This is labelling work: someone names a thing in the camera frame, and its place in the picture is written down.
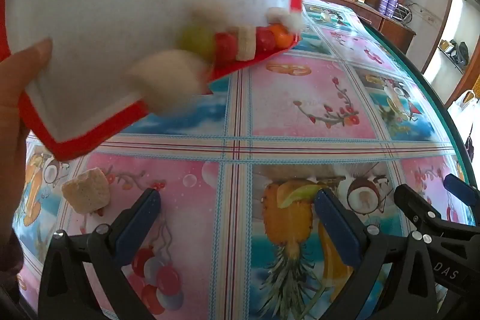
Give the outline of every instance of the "spray can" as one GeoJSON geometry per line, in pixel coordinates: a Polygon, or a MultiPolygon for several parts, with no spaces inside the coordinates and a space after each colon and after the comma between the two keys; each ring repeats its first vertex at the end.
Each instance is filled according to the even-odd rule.
{"type": "Polygon", "coordinates": [[[385,12],[387,11],[388,1],[389,0],[380,0],[380,4],[378,5],[378,12],[380,12],[380,14],[385,15],[385,12]]]}
{"type": "Polygon", "coordinates": [[[398,0],[388,0],[387,10],[385,15],[389,18],[393,17],[395,13],[395,9],[397,8],[398,0]]]}

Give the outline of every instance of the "printed flower branch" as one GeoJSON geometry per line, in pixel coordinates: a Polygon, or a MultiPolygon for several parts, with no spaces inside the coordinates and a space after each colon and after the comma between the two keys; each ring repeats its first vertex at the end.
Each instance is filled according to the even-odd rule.
{"type": "Polygon", "coordinates": [[[330,35],[333,37],[333,39],[338,43],[338,45],[344,46],[346,48],[346,43],[347,41],[344,39],[344,35],[341,33],[338,33],[336,31],[330,32],[330,35]]]}
{"type": "Polygon", "coordinates": [[[343,99],[345,104],[345,106],[340,107],[338,111],[334,112],[332,107],[325,104],[323,105],[325,108],[325,114],[323,114],[323,116],[315,116],[305,112],[302,109],[302,102],[300,102],[299,100],[293,101],[293,104],[298,107],[298,109],[314,124],[317,121],[324,122],[327,129],[330,129],[333,125],[336,124],[342,124],[342,126],[347,127],[358,125],[360,123],[360,119],[358,117],[359,112],[354,109],[353,104],[347,94],[346,88],[342,90],[339,88],[338,85],[340,84],[340,82],[338,81],[337,77],[334,77],[332,79],[332,82],[335,85],[335,88],[338,90],[338,97],[340,99],[343,99]]]}
{"type": "Polygon", "coordinates": [[[442,169],[437,168],[437,170],[435,170],[433,166],[431,169],[429,168],[425,171],[422,171],[422,169],[419,167],[418,170],[414,171],[413,175],[415,177],[415,185],[417,185],[418,192],[421,196],[425,194],[423,191],[427,189],[427,184],[425,183],[427,178],[429,178],[431,181],[433,181],[435,178],[443,178],[442,169]]]}
{"type": "Polygon", "coordinates": [[[107,171],[102,169],[102,172],[106,176],[107,181],[109,181],[109,185],[114,183],[115,180],[118,184],[120,183],[120,181],[123,181],[122,190],[131,190],[135,185],[139,190],[145,190],[147,187],[151,187],[157,191],[160,191],[165,188],[167,184],[166,181],[163,179],[153,179],[152,183],[150,183],[149,186],[143,186],[140,183],[140,180],[145,177],[145,170],[140,172],[140,174],[132,174],[131,172],[127,171],[114,172],[113,166],[110,166],[107,171]]]}

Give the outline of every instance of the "bag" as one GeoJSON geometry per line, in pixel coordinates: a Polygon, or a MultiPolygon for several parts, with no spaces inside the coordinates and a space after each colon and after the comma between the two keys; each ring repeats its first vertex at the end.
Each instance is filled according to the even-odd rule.
{"type": "Polygon", "coordinates": [[[477,102],[478,99],[475,96],[474,91],[467,90],[448,108],[448,114],[452,117],[464,144],[467,142],[473,126],[473,118],[477,102]],[[473,94],[473,98],[464,103],[463,100],[469,92],[473,94]]]}
{"type": "Polygon", "coordinates": [[[472,129],[470,131],[469,137],[466,139],[465,143],[465,149],[467,150],[466,152],[469,154],[470,161],[473,162],[473,153],[475,148],[473,147],[473,141],[472,141],[472,131],[473,131],[473,124],[472,124],[472,129]]]}

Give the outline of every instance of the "green grape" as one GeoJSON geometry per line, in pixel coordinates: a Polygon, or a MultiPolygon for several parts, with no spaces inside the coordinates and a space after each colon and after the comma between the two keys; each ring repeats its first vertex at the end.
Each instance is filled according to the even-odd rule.
{"type": "Polygon", "coordinates": [[[208,62],[213,63],[215,59],[215,33],[207,27],[185,27],[180,33],[178,46],[184,51],[196,53],[208,62]]]}

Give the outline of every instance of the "printed lemon slice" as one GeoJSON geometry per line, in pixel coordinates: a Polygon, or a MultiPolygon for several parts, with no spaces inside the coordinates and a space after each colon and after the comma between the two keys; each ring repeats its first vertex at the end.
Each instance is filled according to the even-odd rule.
{"type": "Polygon", "coordinates": [[[292,189],[292,191],[289,191],[288,194],[285,194],[284,197],[279,197],[280,190],[281,190],[282,186],[280,186],[278,188],[278,193],[277,193],[277,203],[278,203],[278,207],[280,209],[288,208],[295,201],[312,202],[315,198],[315,195],[317,194],[317,192],[319,190],[328,187],[324,183],[315,184],[315,183],[307,181],[307,180],[304,180],[303,184],[298,185],[298,181],[297,181],[297,185],[295,186],[294,189],[292,189]]]}

